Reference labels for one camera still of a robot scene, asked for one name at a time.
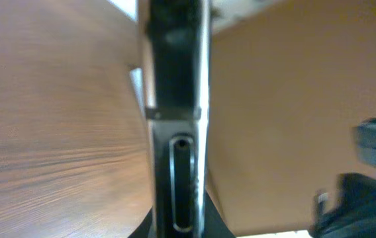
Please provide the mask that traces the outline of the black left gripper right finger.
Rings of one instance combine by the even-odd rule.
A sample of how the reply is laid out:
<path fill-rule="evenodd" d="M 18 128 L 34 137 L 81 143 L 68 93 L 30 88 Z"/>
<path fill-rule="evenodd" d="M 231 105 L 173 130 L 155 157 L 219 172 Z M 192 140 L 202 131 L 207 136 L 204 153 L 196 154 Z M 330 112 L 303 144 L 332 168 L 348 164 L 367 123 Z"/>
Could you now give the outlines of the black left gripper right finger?
<path fill-rule="evenodd" d="M 205 229 L 203 238 L 236 238 L 226 226 L 208 192 L 205 192 Z"/>

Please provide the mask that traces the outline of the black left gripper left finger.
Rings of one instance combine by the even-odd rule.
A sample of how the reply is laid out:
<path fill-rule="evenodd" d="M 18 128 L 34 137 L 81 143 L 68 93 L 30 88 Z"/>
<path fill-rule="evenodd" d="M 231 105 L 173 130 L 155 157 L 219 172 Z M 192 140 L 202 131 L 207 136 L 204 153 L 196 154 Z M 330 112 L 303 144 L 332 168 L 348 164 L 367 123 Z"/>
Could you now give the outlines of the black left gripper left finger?
<path fill-rule="evenodd" d="M 146 217 L 128 238 L 154 238 L 152 209 L 148 211 Z"/>

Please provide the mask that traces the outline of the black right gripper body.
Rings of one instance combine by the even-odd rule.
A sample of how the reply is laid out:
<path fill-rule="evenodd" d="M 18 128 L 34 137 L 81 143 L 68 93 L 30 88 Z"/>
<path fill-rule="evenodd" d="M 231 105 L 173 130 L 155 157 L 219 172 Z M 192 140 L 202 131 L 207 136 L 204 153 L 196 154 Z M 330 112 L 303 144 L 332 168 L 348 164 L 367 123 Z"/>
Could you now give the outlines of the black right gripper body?
<path fill-rule="evenodd" d="M 353 128 L 357 155 L 363 163 L 376 168 L 376 118 Z M 338 180 L 338 205 L 325 211 L 328 194 L 314 197 L 314 223 L 311 237 L 376 238 L 376 178 L 360 173 L 344 173 Z"/>

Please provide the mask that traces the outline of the black smartphone silver back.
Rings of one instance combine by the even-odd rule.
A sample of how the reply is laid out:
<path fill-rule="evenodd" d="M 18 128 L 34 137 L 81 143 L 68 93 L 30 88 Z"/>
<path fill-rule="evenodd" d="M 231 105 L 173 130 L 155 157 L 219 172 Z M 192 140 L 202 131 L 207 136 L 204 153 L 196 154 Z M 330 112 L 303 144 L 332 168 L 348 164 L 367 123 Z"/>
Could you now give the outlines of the black smartphone silver back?
<path fill-rule="evenodd" d="M 209 0 L 138 3 L 157 237 L 205 232 L 211 7 Z"/>

